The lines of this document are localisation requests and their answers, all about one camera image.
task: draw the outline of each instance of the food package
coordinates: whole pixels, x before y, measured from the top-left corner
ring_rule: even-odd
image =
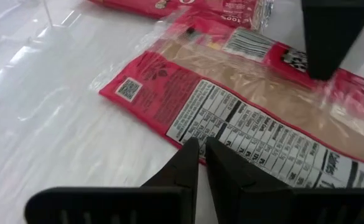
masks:
[[[364,79],[189,9],[100,94],[176,147],[214,136],[293,187],[364,187]]]
[[[156,19],[169,16],[180,6],[213,10],[231,26],[259,30],[266,26],[273,0],[90,0],[104,6],[135,12]]]

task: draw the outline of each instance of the red label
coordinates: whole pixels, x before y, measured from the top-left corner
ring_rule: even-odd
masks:
[[[127,78],[141,87],[117,92]],[[123,105],[164,134],[199,81],[196,73],[168,62],[159,54],[146,52],[129,63],[100,94]],[[125,100],[124,95],[133,95],[132,102]]]
[[[180,6],[194,6],[203,11],[215,11],[220,19],[250,29],[254,15],[261,12],[258,1],[262,0],[102,0],[100,3],[157,19],[168,16]]]

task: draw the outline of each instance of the plastic wrapper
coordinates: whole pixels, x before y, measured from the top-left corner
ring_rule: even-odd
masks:
[[[0,14],[14,2],[0,0]],[[158,39],[143,38],[155,21],[85,0],[47,0],[49,15],[42,1],[19,2],[0,19],[0,224],[25,224],[26,202],[47,188],[140,186],[176,152],[98,94],[124,60],[143,53],[139,46]],[[285,35],[296,31],[287,18],[299,9],[277,1],[268,34],[300,42]],[[348,64],[364,75],[364,31],[359,43]],[[196,222],[217,223],[206,168],[199,172]]]
[[[136,12],[156,19],[170,15],[180,6],[213,10],[232,26],[260,30],[266,27],[273,0],[91,0],[116,9]]]
[[[190,8],[100,94],[180,147],[215,136],[293,187],[364,187],[364,79]]]

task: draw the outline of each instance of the snack package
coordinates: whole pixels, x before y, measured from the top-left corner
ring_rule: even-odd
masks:
[[[215,136],[293,187],[364,187],[364,79],[316,83],[304,53],[212,16],[187,11],[100,94],[203,160]]]
[[[90,0],[115,9],[135,12],[156,19],[169,16],[180,6],[213,10],[231,26],[259,30],[266,26],[273,0]]]

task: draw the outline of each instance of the barcode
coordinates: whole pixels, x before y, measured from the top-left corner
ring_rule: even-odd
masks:
[[[138,94],[142,84],[133,78],[128,77],[124,83],[116,90],[116,94],[120,97],[132,102],[134,97]]]
[[[307,56],[305,52],[301,52],[296,49],[289,49],[282,57],[284,62],[286,62],[288,65],[294,67],[298,71],[306,72]]]
[[[273,44],[274,41],[271,39],[240,27],[231,35],[223,50],[250,60],[262,62]]]
[[[356,187],[358,187],[358,188],[362,187],[363,181],[364,181],[364,171],[359,170]]]

